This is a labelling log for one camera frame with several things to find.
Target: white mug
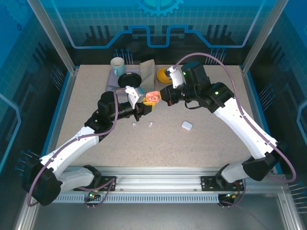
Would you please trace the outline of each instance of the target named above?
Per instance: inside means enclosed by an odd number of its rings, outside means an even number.
[[[115,57],[110,62],[112,69],[114,70],[114,74],[116,76],[121,76],[125,73],[125,60],[121,57]]]

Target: gear logo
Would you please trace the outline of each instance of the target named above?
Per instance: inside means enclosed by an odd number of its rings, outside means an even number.
[[[26,19],[29,10],[26,0],[0,0],[0,5],[2,4],[17,23],[21,24]]]
[[[173,13],[174,9],[179,9],[179,4],[183,3],[183,0],[135,0],[135,2],[139,10],[149,13],[150,16],[160,17],[161,14],[166,16],[168,13]]]

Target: black bowl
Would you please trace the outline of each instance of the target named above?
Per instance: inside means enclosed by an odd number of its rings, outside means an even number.
[[[138,88],[142,83],[142,78],[137,73],[124,73],[118,79],[118,85],[125,88],[127,85]]]

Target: black cable connector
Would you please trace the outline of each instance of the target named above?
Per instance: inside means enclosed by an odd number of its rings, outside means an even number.
[[[199,109],[199,108],[201,108],[200,105],[199,105],[199,106],[195,106],[195,107],[188,107],[188,103],[189,103],[189,102],[187,102],[187,101],[184,102],[184,106],[185,106],[187,109]]]

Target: glass panel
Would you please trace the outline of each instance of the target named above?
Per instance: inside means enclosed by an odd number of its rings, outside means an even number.
[[[291,0],[250,73],[270,132],[289,146],[287,156],[307,183],[307,2]],[[301,199],[306,206],[307,199]]]
[[[113,55],[128,54],[134,64],[149,58],[158,64],[175,63],[192,52],[211,53],[226,64],[238,65],[243,64],[275,0],[42,3],[77,65],[108,64]]]
[[[13,229],[25,196],[24,163],[34,156],[30,151],[42,152],[67,70],[28,3],[2,3],[0,226]]]

